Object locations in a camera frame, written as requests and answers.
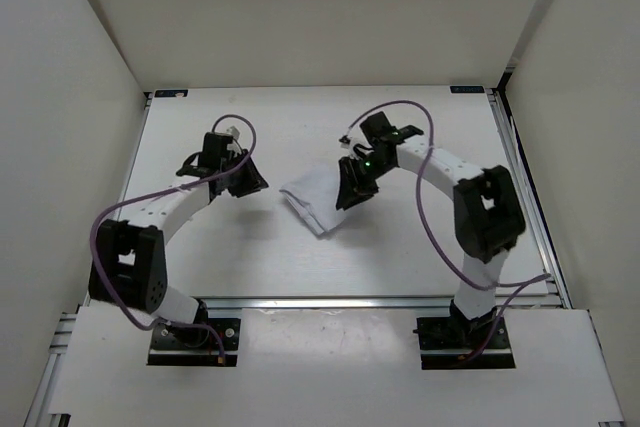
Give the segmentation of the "white skirt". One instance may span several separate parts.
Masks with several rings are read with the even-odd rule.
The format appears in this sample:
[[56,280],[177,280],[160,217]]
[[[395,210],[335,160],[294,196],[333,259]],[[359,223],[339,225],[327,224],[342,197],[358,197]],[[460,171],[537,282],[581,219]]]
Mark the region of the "white skirt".
[[340,175],[337,167],[320,165],[282,185],[279,192],[316,236],[322,237],[346,219],[336,208]]

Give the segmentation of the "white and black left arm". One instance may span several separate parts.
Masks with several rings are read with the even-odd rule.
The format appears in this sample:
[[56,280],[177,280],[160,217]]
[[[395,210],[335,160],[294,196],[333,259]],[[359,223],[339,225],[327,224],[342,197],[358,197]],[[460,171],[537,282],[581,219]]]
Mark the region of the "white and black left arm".
[[120,307],[141,330],[163,324],[186,346],[202,345],[208,315],[201,301],[170,286],[166,245],[222,193],[240,198],[267,187],[247,150],[222,157],[216,170],[183,165],[165,190],[128,200],[146,202],[130,218],[106,219],[92,230],[90,298]]

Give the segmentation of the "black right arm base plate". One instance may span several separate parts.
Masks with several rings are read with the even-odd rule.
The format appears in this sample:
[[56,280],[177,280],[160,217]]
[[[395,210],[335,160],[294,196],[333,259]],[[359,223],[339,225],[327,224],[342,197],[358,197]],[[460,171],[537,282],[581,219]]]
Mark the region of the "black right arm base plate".
[[489,323],[463,338],[454,332],[450,318],[418,317],[414,333],[418,336],[421,369],[515,369],[505,319],[499,321],[491,339],[485,343],[491,326]]

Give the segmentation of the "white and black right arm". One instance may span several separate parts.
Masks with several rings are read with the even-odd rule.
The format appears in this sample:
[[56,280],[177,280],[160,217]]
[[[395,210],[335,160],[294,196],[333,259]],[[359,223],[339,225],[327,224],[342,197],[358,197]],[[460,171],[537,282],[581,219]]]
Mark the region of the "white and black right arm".
[[373,198],[377,180],[396,168],[415,174],[417,182],[427,181],[452,201],[454,233],[464,258],[449,334],[460,346],[476,344],[496,315],[495,291],[508,252],[526,230],[509,170],[468,163],[434,147],[420,132],[399,141],[373,139],[368,147],[345,135],[340,144],[349,154],[339,160],[338,210]]

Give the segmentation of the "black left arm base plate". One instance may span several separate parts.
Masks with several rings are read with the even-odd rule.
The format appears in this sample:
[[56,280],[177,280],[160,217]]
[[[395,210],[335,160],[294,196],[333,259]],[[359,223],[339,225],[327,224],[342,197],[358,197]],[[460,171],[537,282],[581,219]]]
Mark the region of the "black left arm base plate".
[[151,336],[147,355],[148,366],[162,367],[225,367],[237,366],[241,333],[241,319],[218,317],[208,319],[223,344],[224,357],[209,331],[157,327]]

